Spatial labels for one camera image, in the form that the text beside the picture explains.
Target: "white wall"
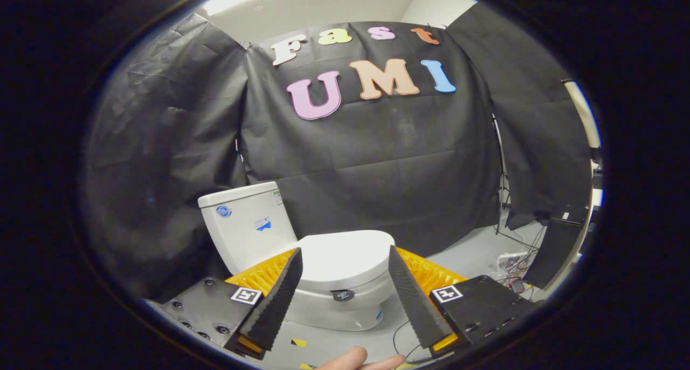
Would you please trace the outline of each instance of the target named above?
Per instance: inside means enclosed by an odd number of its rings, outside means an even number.
[[[207,18],[239,43],[297,29],[359,21],[400,21],[412,0],[250,0]]]
[[[443,28],[475,3],[475,0],[412,0],[400,22],[429,23],[436,28]]]

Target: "toilet lid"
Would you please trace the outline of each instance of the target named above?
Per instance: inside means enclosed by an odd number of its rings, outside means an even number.
[[[301,289],[338,291],[366,284],[388,269],[388,233],[376,230],[310,235],[297,244],[302,251]]]

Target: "toilet bowl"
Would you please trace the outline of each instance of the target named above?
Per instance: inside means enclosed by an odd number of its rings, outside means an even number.
[[[394,291],[388,256],[394,239],[359,230],[296,238],[274,181],[199,198],[204,222],[221,258],[238,274],[300,247],[303,272],[286,321],[340,331],[364,331],[383,318]]]

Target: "toilet tank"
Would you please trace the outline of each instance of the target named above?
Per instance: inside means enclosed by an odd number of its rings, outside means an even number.
[[[212,193],[198,203],[211,239],[234,275],[298,241],[275,181]]]

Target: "black circular label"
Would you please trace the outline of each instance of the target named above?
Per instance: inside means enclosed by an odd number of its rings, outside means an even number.
[[[331,291],[333,294],[333,299],[338,302],[348,301],[348,299],[353,299],[355,297],[355,292],[353,291]]]

